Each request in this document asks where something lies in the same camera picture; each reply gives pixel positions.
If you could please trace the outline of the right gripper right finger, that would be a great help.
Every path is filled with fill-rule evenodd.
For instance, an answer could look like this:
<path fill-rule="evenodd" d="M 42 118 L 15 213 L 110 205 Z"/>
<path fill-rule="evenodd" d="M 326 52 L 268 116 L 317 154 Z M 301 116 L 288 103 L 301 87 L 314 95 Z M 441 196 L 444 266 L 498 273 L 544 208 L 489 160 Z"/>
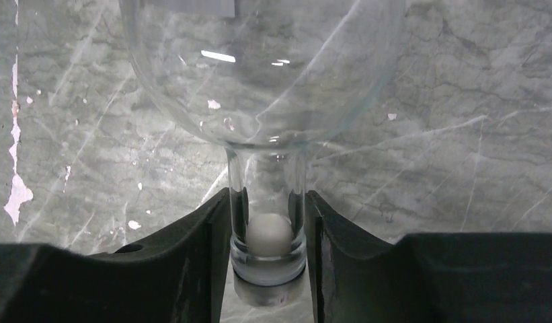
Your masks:
<path fill-rule="evenodd" d="M 389 244 L 306 195 L 316 322 L 552 322 L 552 234 L 420 233 Z"/>

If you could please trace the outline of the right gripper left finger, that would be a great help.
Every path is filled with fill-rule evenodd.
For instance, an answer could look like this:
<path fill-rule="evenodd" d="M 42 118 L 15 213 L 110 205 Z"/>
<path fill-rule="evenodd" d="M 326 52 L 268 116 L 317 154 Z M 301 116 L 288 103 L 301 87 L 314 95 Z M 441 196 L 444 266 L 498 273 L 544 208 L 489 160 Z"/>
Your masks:
<path fill-rule="evenodd" d="M 218 322 L 229 191 L 113 253 L 0 244 L 0 322 Z"/>

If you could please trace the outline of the small clear capped bottle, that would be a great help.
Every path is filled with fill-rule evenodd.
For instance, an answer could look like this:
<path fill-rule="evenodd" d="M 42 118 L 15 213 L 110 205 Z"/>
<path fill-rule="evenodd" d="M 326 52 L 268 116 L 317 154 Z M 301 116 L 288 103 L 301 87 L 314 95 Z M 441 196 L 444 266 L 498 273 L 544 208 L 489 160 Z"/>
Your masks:
<path fill-rule="evenodd" d="M 404 1 L 121 1 L 130 61 L 156 107 L 227 155 L 237 295 L 275 308 L 307 265 L 307 150 L 391 79 Z"/>

